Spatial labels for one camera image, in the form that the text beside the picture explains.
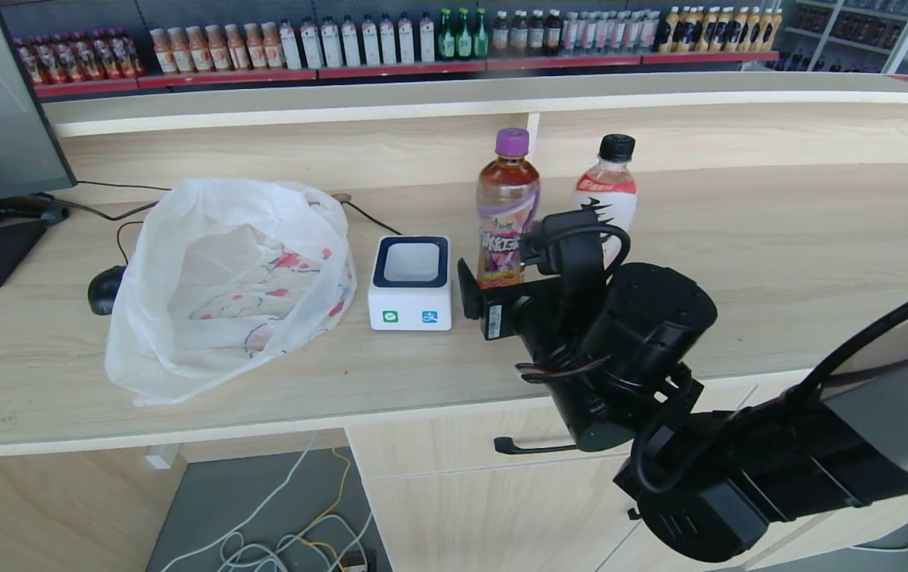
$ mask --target counter top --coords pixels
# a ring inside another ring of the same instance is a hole
[[[743,102],[903,102],[908,83],[865,73],[682,72],[130,95],[48,102],[59,137],[203,127]]]
[[[543,181],[545,213],[569,179]],[[908,165],[647,173],[631,261],[669,265],[716,301],[719,321],[689,362],[700,379],[808,369],[908,300]],[[403,232],[451,237],[476,256],[474,185],[363,189],[363,209]],[[110,211],[121,210],[109,207]],[[120,264],[115,223],[76,213],[44,236],[0,289],[0,455],[272,435],[370,423],[400,412],[547,402],[512,375],[519,340],[378,333],[365,302],[382,231],[349,211],[360,288],[341,325],[299,351],[174,406],[137,407],[104,373],[109,319],[87,283]],[[126,229],[126,245],[137,227]],[[455,303],[457,314],[460,303]]]

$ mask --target purple bottle cap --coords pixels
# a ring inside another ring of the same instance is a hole
[[[505,127],[497,133],[497,155],[523,157],[527,155],[529,137],[526,129]]]

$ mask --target red label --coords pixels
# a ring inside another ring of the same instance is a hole
[[[578,179],[577,190],[583,192],[625,192],[628,195],[636,195],[638,193],[638,185],[634,181],[625,182],[625,184],[603,184],[603,182],[588,177],[588,174],[585,173]]]

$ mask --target black bottle cap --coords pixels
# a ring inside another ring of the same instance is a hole
[[[598,148],[598,156],[613,163],[622,163],[631,160],[634,156],[634,137],[614,133],[602,138],[602,145]]]

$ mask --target green bottle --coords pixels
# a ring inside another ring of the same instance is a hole
[[[451,60],[456,57],[454,30],[450,24],[450,8],[439,11],[439,33],[436,33],[436,52],[440,60]]]
[[[485,28],[485,8],[475,8],[475,57],[489,55],[489,31]]]
[[[471,59],[471,26],[468,26],[468,8],[458,10],[457,21],[457,57]]]

